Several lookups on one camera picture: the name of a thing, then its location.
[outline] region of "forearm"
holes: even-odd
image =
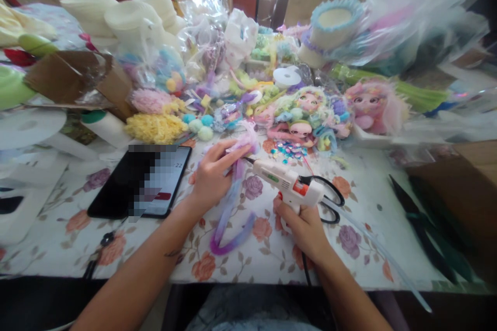
[[[196,202],[185,198],[107,281],[71,330],[134,330],[171,275],[183,244],[198,219]]]
[[[342,327],[349,331],[391,330],[335,251],[331,249],[318,266],[317,274],[333,314]]]

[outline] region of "green cap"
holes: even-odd
[[[96,123],[102,120],[106,112],[104,110],[84,110],[81,113],[81,121],[85,124]]]

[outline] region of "pixelated screen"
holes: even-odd
[[[136,221],[164,217],[174,202],[191,148],[135,145],[119,162],[100,190],[88,215]]]

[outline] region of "cardboard box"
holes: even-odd
[[[459,157],[406,170],[439,193],[476,247],[465,253],[474,271],[497,284],[497,140],[456,144],[454,149]]]
[[[98,75],[97,81],[91,82]],[[109,111],[122,121],[135,114],[127,102],[133,89],[131,79],[110,54],[61,51],[45,56],[24,77],[24,82],[52,100],[58,107],[100,109],[102,105],[76,101],[93,84],[114,105]]]

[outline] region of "yellow fluff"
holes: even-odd
[[[126,132],[148,144],[172,144],[181,133],[188,130],[186,123],[168,114],[136,114],[126,122]]]
[[[173,100],[171,103],[165,104],[162,106],[162,111],[164,114],[173,114],[178,112],[186,112],[185,102],[180,100],[177,97],[172,97]]]

